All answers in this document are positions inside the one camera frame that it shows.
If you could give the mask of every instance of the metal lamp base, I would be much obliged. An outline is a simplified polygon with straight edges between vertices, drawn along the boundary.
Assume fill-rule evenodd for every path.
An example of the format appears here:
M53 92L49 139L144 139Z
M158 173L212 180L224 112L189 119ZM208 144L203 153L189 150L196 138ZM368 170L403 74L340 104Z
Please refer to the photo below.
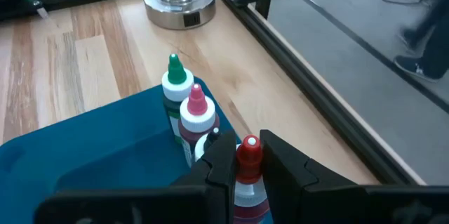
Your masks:
M189 29L207 23L215 15L215 0L190 0L173 3L144 0L148 18L159 27Z

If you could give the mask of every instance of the wooden table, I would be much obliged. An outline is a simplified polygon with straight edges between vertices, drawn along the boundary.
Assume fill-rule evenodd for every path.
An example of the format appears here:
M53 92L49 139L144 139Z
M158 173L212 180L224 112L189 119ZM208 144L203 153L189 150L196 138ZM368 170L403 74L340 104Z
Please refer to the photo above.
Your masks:
M3 142L160 84L171 53L206 82L241 138L270 129L343 176L377 183L220 0L211 22L187 31L153 25L142 0L1 23Z

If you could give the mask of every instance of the pink bottle cap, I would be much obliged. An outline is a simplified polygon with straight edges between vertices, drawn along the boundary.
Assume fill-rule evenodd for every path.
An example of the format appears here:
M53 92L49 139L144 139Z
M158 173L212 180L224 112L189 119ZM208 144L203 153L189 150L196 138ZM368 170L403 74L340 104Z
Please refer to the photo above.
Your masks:
M187 110L193 115L203 115L208 109L208 103L204 97L204 92L201 89L201 86L199 84L194 84L189 95Z

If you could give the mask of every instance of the bottle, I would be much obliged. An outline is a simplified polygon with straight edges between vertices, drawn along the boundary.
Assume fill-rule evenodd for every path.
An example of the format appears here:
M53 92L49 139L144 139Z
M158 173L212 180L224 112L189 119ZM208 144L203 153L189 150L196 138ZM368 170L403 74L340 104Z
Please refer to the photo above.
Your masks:
M163 106L170 119L170 125L175 135L175 141L181 144L178 128L181 102L187 98L194 84L194 75L182 66L176 54L169 57L168 71L162 76Z
M204 95L201 85L194 84L189 97L184 99L180 107L181 120L178 122L182 147L187 165L194 163L195 144L213 128L220 126L220 119L215 113L215 104Z
M235 223L261 223L269 211L260 163L262 147L257 136L249 135L237 145L236 186L234 198Z
M195 144L195 161L198 161L198 159L203 156L204 152L220 137L220 135L220 129L215 127L210 133L207 133L199 138Z

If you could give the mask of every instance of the white cap tip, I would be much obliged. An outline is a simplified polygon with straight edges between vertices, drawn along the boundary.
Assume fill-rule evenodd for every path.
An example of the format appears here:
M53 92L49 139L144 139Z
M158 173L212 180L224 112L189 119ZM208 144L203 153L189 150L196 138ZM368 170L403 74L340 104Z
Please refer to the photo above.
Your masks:
M249 145L254 146L255 143L256 143L256 140L255 140L253 137L251 137L251 138L248 139L248 144L249 144Z

